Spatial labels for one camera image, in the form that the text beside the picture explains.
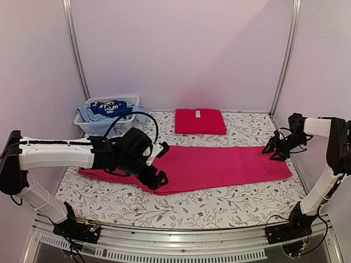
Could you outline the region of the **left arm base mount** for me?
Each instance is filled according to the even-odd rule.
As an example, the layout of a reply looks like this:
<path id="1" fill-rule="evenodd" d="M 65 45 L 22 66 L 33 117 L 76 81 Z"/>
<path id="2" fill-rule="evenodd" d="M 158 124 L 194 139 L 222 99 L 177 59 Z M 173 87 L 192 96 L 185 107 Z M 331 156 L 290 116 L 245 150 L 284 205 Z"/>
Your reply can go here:
<path id="1" fill-rule="evenodd" d="M 67 219 L 59 224 L 54 224 L 53 233 L 67 239 L 73 239 L 91 244 L 97 244 L 101 225 L 92 220 L 78 222 L 72 206 L 64 202 L 67 209 Z"/>

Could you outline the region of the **pink garment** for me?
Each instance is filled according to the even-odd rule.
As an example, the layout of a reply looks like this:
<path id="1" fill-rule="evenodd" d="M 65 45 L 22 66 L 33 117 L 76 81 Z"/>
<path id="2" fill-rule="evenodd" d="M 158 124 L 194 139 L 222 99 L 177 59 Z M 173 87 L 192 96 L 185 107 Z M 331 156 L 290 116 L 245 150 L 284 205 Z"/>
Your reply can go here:
<path id="1" fill-rule="evenodd" d="M 135 185 L 158 196 L 291 178 L 286 162 L 272 161 L 261 151 L 262 147 L 171 146 L 163 157 L 153 162 L 169 180 L 154 191 L 135 176 L 124 177 L 121 171 L 110 175 L 103 170 L 79 169 L 78 174 L 100 181 Z"/>

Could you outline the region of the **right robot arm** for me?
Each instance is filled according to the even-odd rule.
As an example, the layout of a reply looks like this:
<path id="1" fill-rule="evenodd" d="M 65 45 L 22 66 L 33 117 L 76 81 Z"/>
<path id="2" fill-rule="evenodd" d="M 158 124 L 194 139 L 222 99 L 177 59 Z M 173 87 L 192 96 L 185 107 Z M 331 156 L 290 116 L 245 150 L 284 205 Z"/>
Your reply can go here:
<path id="1" fill-rule="evenodd" d="M 313 188 L 299 202 L 297 210 L 303 216 L 316 216 L 320 207 L 327 203 L 344 178 L 350 175 L 350 121 L 338 117 L 304 117 L 293 113 L 288 118 L 290 132 L 284 128 L 274 135 L 262 150 L 270 154 L 272 161 L 286 161 L 292 154 L 307 150 L 307 143 L 314 137 L 327 139 L 324 169 Z"/>

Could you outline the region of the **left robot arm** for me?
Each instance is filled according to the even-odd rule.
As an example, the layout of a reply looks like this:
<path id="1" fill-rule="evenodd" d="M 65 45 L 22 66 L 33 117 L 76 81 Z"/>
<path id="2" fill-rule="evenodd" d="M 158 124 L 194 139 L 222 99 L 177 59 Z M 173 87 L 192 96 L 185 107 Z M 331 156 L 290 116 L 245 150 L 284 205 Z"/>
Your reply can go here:
<path id="1" fill-rule="evenodd" d="M 157 190 L 168 184 L 168 179 L 152 163 L 168 150 L 166 142 L 152 141 L 137 128 L 111 139 L 90 136 L 77 140 L 37 140 L 13 130 L 1 153 L 1 192 L 21 198 L 53 223 L 60 224 L 70 238 L 76 238 L 82 230 L 72 209 L 29 177 L 29 170 L 79 167 L 108 174 L 118 170 L 134 175 L 148 189 Z"/>

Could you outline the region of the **red t-shirt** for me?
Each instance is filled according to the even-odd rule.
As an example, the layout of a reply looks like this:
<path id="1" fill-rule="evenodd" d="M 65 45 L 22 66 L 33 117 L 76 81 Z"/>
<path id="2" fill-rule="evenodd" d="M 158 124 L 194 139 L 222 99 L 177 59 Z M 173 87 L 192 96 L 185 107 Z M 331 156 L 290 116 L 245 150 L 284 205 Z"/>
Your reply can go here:
<path id="1" fill-rule="evenodd" d="M 200 118 L 195 117 L 195 111 L 201 112 Z M 227 128 L 220 110 L 206 108 L 176 109 L 175 133 L 186 135 L 225 135 Z"/>

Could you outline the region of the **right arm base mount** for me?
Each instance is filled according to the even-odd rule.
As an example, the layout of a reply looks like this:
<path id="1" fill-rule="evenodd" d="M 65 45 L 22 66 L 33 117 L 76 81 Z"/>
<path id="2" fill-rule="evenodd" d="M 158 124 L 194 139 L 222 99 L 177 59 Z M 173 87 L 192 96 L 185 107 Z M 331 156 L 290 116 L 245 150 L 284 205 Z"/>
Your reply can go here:
<path id="1" fill-rule="evenodd" d="M 291 241 L 312 234 L 312 223 L 316 218 L 317 214 L 303 214 L 300 202 L 298 202 L 290 212 L 287 223 L 265 227 L 268 243 L 275 244 Z"/>

